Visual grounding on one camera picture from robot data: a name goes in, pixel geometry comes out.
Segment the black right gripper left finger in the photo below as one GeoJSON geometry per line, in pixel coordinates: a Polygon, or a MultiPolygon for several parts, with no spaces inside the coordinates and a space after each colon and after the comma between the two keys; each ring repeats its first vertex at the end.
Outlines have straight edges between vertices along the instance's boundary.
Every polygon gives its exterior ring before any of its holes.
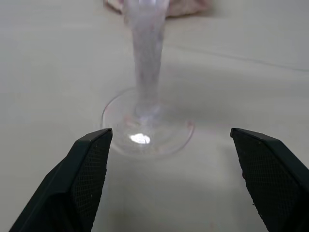
{"type": "Polygon", "coordinates": [[[45,176],[9,232],[91,232],[111,141],[112,129],[78,139],[45,176]]]}

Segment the pink cloth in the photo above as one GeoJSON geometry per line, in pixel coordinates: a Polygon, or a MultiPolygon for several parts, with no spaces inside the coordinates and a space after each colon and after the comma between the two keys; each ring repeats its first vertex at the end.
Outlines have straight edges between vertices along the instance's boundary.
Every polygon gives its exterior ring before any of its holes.
{"type": "MultiPolygon", "coordinates": [[[[115,12],[125,15],[126,0],[103,0],[115,12]]],[[[214,0],[169,0],[166,17],[182,17],[208,11],[212,8],[214,0]]]]}

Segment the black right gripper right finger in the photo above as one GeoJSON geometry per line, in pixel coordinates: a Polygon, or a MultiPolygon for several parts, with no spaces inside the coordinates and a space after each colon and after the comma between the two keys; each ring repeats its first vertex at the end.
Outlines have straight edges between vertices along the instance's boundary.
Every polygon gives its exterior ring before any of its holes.
{"type": "Polygon", "coordinates": [[[278,139],[240,128],[230,136],[268,232],[309,232],[309,169],[278,139]]]}

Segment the clear wine glass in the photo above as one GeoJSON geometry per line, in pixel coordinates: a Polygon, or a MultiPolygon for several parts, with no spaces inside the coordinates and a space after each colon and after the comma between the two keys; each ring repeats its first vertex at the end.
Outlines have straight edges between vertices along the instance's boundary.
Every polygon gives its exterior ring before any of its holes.
{"type": "Polygon", "coordinates": [[[115,96],[104,108],[101,126],[113,130],[112,147],[136,159],[178,152],[195,126],[159,97],[159,73],[169,0],[124,0],[131,29],[136,87],[115,96]]]}

